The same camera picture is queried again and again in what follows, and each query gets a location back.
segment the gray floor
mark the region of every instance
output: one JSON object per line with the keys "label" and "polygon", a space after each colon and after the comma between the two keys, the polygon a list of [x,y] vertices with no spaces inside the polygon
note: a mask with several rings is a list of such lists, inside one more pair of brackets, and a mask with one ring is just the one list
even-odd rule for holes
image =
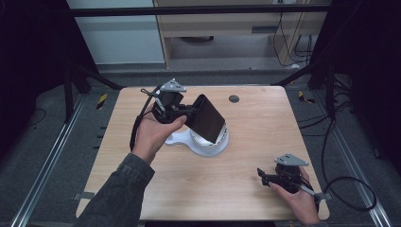
{"label": "gray floor", "polygon": [[[104,76],[125,86],[153,86],[171,78],[177,79],[183,85],[269,85],[286,78],[296,70],[279,64],[271,42],[266,36],[215,37],[209,43],[191,43],[176,39],[174,45],[172,62],[168,69],[147,70],[141,66],[134,73],[109,72]],[[299,46],[301,50],[304,48],[305,42]],[[299,59],[298,65],[302,67],[303,58]],[[305,87],[307,79],[306,75],[286,87],[291,107],[299,121],[324,114],[324,108],[319,103],[324,90],[308,91]],[[89,95],[75,96],[76,100],[81,97],[85,99],[82,110],[32,212],[29,220],[32,223],[42,226],[62,226],[75,220],[78,201],[73,200],[73,197],[75,193],[81,192],[86,184],[97,149],[101,144],[101,135],[107,127],[118,97],[118,91],[91,79],[90,82],[93,89]],[[317,103],[300,100],[299,91],[303,91],[306,98],[313,98]],[[108,94],[105,105],[102,110],[97,110],[98,99],[105,93]],[[339,96],[336,105],[345,101],[347,101],[346,96]],[[17,213],[63,127],[62,87],[39,96],[37,108],[38,111],[32,116],[31,123],[39,122],[26,127],[14,146],[13,156],[1,165],[0,223],[10,222]],[[324,151],[324,169],[328,179],[340,175],[352,175],[353,168],[360,167],[362,176],[366,177],[366,181],[375,190],[380,207],[385,211],[392,226],[401,226],[399,215],[401,200],[398,194],[401,190],[400,176],[388,160],[375,158],[372,145],[360,127],[357,117],[352,113],[352,107],[337,112],[336,117],[336,128],[329,134]],[[299,124],[303,126],[312,122],[314,120]],[[321,163],[324,137],[310,135],[322,135],[327,127],[328,121],[325,120],[314,127],[301,130],[321,185],[325,185]],[[344,147],[350,150],[355,158],[351,166],[347,161],[348,157],[343,154]],[[359,190],[354,183],[341,182],[335,187],[347,201],[357,206],[363,205]],[[355,211],[337,199],[329,201],[328,206],[331,215],[327,222],[330,226],[390,226],[375,223],[372,219],[374,212]],[[289,226],[289,224],[287,221],[276,222],[277,226]]]}

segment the white stand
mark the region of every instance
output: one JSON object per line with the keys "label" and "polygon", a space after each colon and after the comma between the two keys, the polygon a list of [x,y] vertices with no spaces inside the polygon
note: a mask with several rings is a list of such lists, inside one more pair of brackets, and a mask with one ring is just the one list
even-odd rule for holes
{"label": "white stand", "polygon": [[229,135],[226,126],[221,129],[218,141],[212,144],[197,135],[190,129],[183,132],[174,132],[166,140],[167,145],[187,145],[194,153],[201,157],[211,158],[220,154],[227,147]]}

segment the gray sleeve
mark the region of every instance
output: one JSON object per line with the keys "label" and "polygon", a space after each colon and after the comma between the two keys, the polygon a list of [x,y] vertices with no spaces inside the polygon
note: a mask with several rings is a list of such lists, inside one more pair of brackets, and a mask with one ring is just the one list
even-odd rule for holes
{"label": "gray sleeve", "polygon": [[328,225],[325,222],[321,222],[318,224],[303,225],[303,227],[328,227]]}
{"label": "gray sleeve", "polygon": [[74,226],[136,226],[145,188],[153,174],[154,170],[147,163],[128,154],[91,199]]}

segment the white cabinet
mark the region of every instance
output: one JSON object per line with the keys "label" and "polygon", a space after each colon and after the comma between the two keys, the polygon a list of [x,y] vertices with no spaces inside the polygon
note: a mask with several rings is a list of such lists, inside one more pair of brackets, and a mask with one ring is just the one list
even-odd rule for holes
{"label": "white cabinet", "polygon": [[[71,9],[153,7],[151,0],[67,0]],[[77,17],[98,66],[165,63],[155,16]]]}

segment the hand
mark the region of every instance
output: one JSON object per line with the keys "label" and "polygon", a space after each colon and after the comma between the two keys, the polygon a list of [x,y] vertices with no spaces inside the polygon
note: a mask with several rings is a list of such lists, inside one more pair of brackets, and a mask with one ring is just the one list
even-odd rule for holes
{"label": "hand", "polygon": [[145,114],[139,125],[136,143],[131,153],[135,154],[149,165],[162,147],[167,137],[180,129],[186,121],[186,116],[180,116],[171,124],[162,124],[156,120],[153,113]]}
{"label": "hand", "polygon": [[[304,168],[300,166],[301,175],[309,182],[309,176]],[[303,225],[316,224],[320,222],[318,211],[316,210],[315,200],[312,195],[299,190],[295,194],[291,194],[278,184],[270,183],[270,187],[291,207],[295,217],[301,221]]]}

